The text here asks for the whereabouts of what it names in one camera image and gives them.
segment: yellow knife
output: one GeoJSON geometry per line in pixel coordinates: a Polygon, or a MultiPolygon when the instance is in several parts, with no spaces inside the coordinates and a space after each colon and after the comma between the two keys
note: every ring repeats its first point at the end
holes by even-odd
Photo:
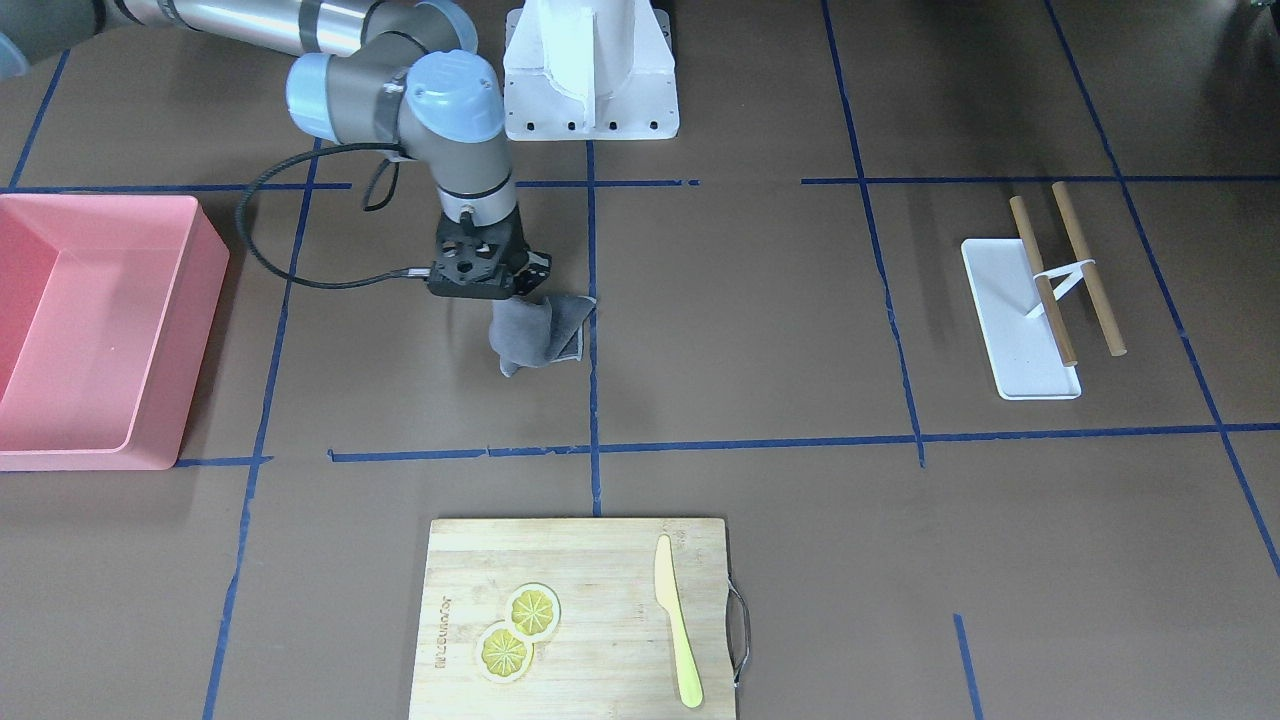
{"type": "Polygon", "coordinates": [[[671,561],[671,537],[666,534],[658,536],[658,550],[653,555],[653,585],[658,605],[671,616],[680,702],[685,707],[698,707],[703,703],[703,680],[698,676],[694,648],[689,646],[689,633],[685,632],[685,614],[680,610],[680,593],[676,591],[676,568],[671,561]]]}

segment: pink plastic container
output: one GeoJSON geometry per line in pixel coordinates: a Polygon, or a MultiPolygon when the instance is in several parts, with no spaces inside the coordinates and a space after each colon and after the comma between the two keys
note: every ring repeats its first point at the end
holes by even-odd
{"type": "Polygon", "coordinates": [[[173,466],[227,259],[195,197],[0,196],[0,470],[173,466]]]}

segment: microfiber cloth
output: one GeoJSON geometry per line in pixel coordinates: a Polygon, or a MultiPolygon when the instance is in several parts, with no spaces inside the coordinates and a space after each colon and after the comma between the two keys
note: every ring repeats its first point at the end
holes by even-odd
{"type": "Polygon", "coordinates": [[[518,297],[494,300],[489,346],[502,374],[581,360],[582,323],[593,310],[595,299],[580,295],[548,295],[536,305],[518,297]]]}

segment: wooden stick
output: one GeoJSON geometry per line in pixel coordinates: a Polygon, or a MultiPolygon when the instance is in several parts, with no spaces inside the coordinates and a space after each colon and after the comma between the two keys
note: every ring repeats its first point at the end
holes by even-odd
{"type": "MultiPolygon", "coordinates": [[[[1027,214],[1027,204],[1023,199],[1014,196],[1009,199],[1009,206],[1014,210],[1014,222],[1018,224],[1018,236],[1023,238],[1023,249],[1027,251],[1027,260],[1032,265],[1032,273],[1039,275],[1044,272],[1044,260],[1041,259],[1039,246],[1036,245],[1036,233],[1032,231],[1032,219],[1027,214]]],[[[1048,278],[1039,275],[1036,278],[1036,290],[1041,296],[1041,305],[1044,306],[1044,316],[1048,318],[1048,329],[1053,333],[1053,342],[1057,343],[1057,355],[1062,359],[1064,368],[1075,366],[1075,348],[1071,347],[1071,337],[1066,334],[1066,323],[1062,322],[1062,311],[1053,299],[1053,286],[1048,278]]]]}
{"type": "MultiPolygon", "coordinates": [[[[1084,231],[1080,229],[1080,219],[1075,215],[1075,206],[1071,205],[1071,196],[1066,193],[1065,182],[1053,183],[1053,200],[1057,201],[1057,211],[1062,214],[1062,224],[1066,225],[1066,237],[1071,240],[1071,249],[1075,250],[1076,260],[1093,258],[1088,243],[1084,242],[1084,231]]],[[[1111,311],[1111,300],[1102,287],[1102,275],[1098,266],[1089,263],[1084,266],[1084,287],[1089,290],[1089,299],[1093,301],[1093,310],[1098,314],[1098,324],[1102,325],[1102,337],[1107,338],[1107,350],[1112,357],[1119,357],[1129,351],[1120,336],[1120,325],[1116,324],[1115,313],[1111,311]]]]}

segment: blue joint cap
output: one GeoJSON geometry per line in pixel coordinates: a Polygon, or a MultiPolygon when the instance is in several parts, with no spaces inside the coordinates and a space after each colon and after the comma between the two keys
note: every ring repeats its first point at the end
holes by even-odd
{"type": "Polygon", "coordinates": [[[480,47],[480,36],[476,35],[476,24],[466,10],[453,0],[422,0],[419,5],[430,5],[448,18],[453,26],[453,33],[458,36],[458,47],[467,53],[475,53],[480,47]]]}
{"type": "Polygon", "coordinates": [[[503,131],[498,76],[480,55],[425,55],[408,69],[407,90],[413,117],[440,137],[485,142],[503,131]]]}
{"type": "Polygon", "coordinates": [[[9,37],[0,32],[0,79],[27,74],[31,63],[9,37]]]}
{"type": "Polygon", "coordinates": [[[332,55],[307,53],[293,61],[284,83],[284,102],[293,124],[307,135],[338,142],[329,115],[329,60],[332,55]]]}

